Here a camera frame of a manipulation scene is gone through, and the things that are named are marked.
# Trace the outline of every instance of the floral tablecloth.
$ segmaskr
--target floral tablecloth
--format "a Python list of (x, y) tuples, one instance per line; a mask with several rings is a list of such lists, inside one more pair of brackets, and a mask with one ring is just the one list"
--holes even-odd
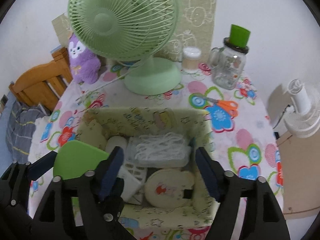
[[(211, 72), (205, 64), (199, 64), (196, 74), (182, 71), (182, 81), (173, 90), (157, 96), (136, 95), (126, 89), (123, 80), (109, 83), (104, 88), (92, 92), (84, 101), (77, 99), (87, 91), (111, 82), (127, 71), (120, 65), (108, 66), (101, 71), (99, 80), (93, 85), (71, 82), (53, 111), (41, 138), (39, 149), (29, 156), (36, 161), (51, 150), (57, 151), (67, 141), (76, 138), (76, 131), (88, 108), (94, 107), (152, 107), (161, 106), (163, 114), (158, 117), (158, 125), (170, 125), (165, 115), (166, 108), (193, 107), (206, 109), (212, 122), (211, 156), (219, 161), (225, 170), (232, 170), (238, 176), (256, 179), (264, 176), (283, 208), (283, 178), (279, 150), (276, 146), (269, 117), (255, 87), (245, 74), (240, 78), (235, 90), (218, 88), (212, 82)], [(209, 98), (238, 103), (237, 114), (232, 116), (221, 106), (202, 99), (198, 94)], [(52, 179), (52, 170), (38, 181), (32, 182), (29, 198), (29, 214), (34, 216), (36, 208)], [(245, 212), (245, 199), (241, 200), (239, 215), (233, 232), (233, 239), (238, 239)], [(202, 240), (208, 227), (188, 230), (167, 230), (158, 225), (150, 229), (140, 229), (134, 221), (122, 219), (124, 226), (141, 240)]]

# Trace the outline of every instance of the green cutting board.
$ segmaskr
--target green cutting board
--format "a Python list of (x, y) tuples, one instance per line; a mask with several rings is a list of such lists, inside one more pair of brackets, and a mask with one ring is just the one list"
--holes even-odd
[(106, 160), (106, 153), (89, 144), (73, 140), (64, 144), (55, 159), (53, 176), (62, 179), (81, 177), (86, 171), (95, 170), (102, 160)]

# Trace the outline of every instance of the fan stand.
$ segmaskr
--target fan stand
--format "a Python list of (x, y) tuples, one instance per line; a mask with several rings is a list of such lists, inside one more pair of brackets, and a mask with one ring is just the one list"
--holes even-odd
[(133, 93), (152, 96), (174, 89), (180, 81), (181, 73), (174, 62), (150, 56), (127, 74), (124, 84)]

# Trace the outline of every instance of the white container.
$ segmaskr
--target white container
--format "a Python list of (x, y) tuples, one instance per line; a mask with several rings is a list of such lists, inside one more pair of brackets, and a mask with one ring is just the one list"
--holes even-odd
[(198, 71), (201, 50), (197, 47), (185, 47), (182, 54), (182, 68), (185, 72), (194, 74)]

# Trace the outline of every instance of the storage basket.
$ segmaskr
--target storage basket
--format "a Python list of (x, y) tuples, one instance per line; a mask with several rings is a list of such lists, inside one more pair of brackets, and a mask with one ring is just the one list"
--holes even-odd
[[(190, 139), (194, 149), (202, 146), (210, 152), (212, 128), (210, 120), (207, 120), (207, 114), (207, 111), (197, 109), (89, 109), (80, 122), (76, 139), (104, 150), (106, 145), (104, 136), (108, 138), (115, 135), (127, 137), (159, 135), (173, 131)], [(219, 205), (208, 195), (195, 164), (194, 155), (195, 151), (190, 156), (190, 167), (195, 176), (195, 184), (192, 199), (188, 204), (173, 210), (125, 204), (120, 217), (124, 227), (158, 227), (165, 230), (211, 225)]]

